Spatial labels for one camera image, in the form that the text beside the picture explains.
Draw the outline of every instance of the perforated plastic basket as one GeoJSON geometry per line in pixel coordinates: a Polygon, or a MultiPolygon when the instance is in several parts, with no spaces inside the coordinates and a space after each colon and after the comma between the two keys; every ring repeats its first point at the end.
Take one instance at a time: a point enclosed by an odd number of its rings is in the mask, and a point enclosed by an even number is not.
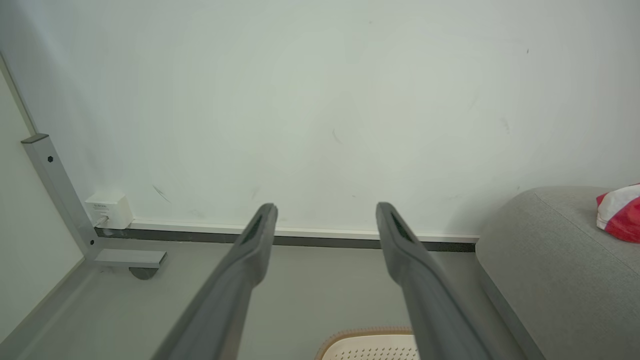
{"type": "Polygon", "coordinates": [[[409,327],[374,327],[342,331],[320,348],[316,360],[418,360],[409,327]]]}

